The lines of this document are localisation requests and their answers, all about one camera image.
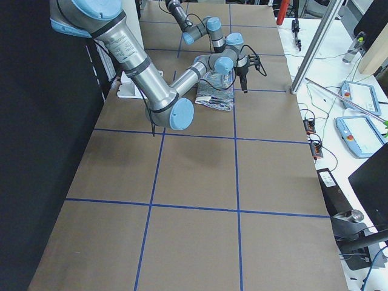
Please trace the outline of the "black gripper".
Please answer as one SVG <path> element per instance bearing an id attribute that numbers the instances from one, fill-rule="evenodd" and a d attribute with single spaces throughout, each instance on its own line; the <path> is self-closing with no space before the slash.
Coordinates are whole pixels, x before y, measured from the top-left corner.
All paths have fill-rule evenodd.
<path id="1" fill-rule="evenodd" d="M 243 93 L 247 93 L 247 74 L 251 66 L 254 66 L 260 72 L 261 61 L 258 55 L 245 55 L 238 61 L 237 67 L 235 68 L 236 75 L 239 76 L 241 81 L 241 90 Z"/>

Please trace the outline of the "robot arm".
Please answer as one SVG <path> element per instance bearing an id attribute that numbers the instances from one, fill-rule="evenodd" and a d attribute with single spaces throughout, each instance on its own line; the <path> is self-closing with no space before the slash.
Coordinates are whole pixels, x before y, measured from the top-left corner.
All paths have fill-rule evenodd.
<path id="1" fill-rule="evenodd" d="M 226 46 L 226 39 L 222 32 L 221 21 L 218 17 L 207 16 L 199 19 L 198 24 L 194 24 L 189 15 L 185 13 L 180 1 L 165 1 L 166 8 L 175 18 L 182 31 L 182 38 L 187 45 L 192 45 L 195 41 L 208 35 L 210 45 L 215 53 L 223 52 Z"/>
<path id="2" fill-rule="evenodd" d="M 166 1 L 166 8 L 181 28 L 186 44 L 208 35 L 215 50 L 211 55 L 199 56 L 171 85 L 159 74 L 126 24 L 121 1 L 50 1 L 50 21 L 56 32 L 104 43 L 126 76 L 145 93 L 146 114 L 152 127 L 184 130 L 192 123 L 194 107 L 183 96 L 207 72 L 228 75 L 234 71 L 246 92 L 249 67 L 259 69 L 261 61 L 256 53 L 244 52 L 246 45 L 240 33 L 223 35 L 218 18 L 206 17 L 195 25 L 179 1 Z"/>

